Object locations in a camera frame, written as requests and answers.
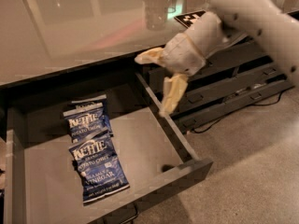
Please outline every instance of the floor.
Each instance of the floor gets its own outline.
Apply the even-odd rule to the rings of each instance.
[[[299,223],[299,90],[186,138],[214,161],[207,179],[143,212],[135,224]]]

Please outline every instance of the gray drawer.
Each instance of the gray drawer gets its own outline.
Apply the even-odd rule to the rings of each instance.
[[[246,105],[256,103],[291,87],[292,84],[289,80],[275,81],[254,91],[248,91],[247,93],[236,96],[221,104],[211,105],[210,107],[189,113],[182,118],[175,119],[175,123],[183,133],[186,133],[187,131],[208,123],[213,119],[222,117]]]
[[[235,77],[224,78],[221,81],[206,85],[204,87],[188,91],[180,100],[177,112],[185,112],[204,105],[217,99],[223,98],[241,89],[255,84],[263,83],[269,78],[280,75],[281,72],[273,64],[266,64],[261,67],[237,74]]]
[[[249,63],[265,56],[265,53],[254,42],[249,41],[229,49],[220,51],[209,58],[209,63],[196,75],[190,77],[189,82],[217,74],[219,72],[238,67],[244,63]],[[165,75],[171,76],[164,68],[152,66],[144,68],[143,73],[151,89],[157,93],[163,91]]]
[[[206,178],[212,161],[199,160],[174,121],[157,115],[160,104],[142,76],[123,67],[9,93],[5,223],[122,223]],[[113,143],[131,187],[83,205],[61,114],[70,100],[98,93],[107,95]]]

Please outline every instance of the gray countertop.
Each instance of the gray countertop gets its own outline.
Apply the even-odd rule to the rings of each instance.
[[[299,0],[273,0],[284,12]],[[0,86],[164,45],[208,0],[0,0]]]

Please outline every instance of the kettle chips bag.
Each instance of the kettle chips bag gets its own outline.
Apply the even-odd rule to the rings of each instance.
[[[106,127],[103,105],[98,103],[64,112],[73,143],[79,142],[91,133],[103,131]]]
[[[103,121],[105,123],[105,125],[108,127],[109,129],[109,133],[111,136],[113,136],[113,132],[111,129],[111,124],[110,124],[110,119],[107,113],[107,96],[105,94],[100,95],[100,96],[96,96],[93,98],[89,98],[89,99],[84,99],[84,100],[76,100],[76,101],[72,101],[69,106],[71,106],[72,108],[78,109],[78,108],[82,108],[82,107],[86,107],[89,105],[95,105],[95,104],[99,104],[101,103],[103,105]]]
[[[69,148],[69,152],[74,157],[76,170],[82,180],[83,203],[91,203],[129,188],[108,128],[102,127],[81,138]]]

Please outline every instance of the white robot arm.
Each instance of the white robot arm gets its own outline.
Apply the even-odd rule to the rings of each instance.
[[[171,114],[187,88],[188,77],[215,52],[250,35],[279,65],[294,85],[299,84],[299,21],[283,14],[271,0],[211,0],[205,13],[164,49],[151,49],[135,58],[157,63],[174,73],[164,83],[161,116]]]

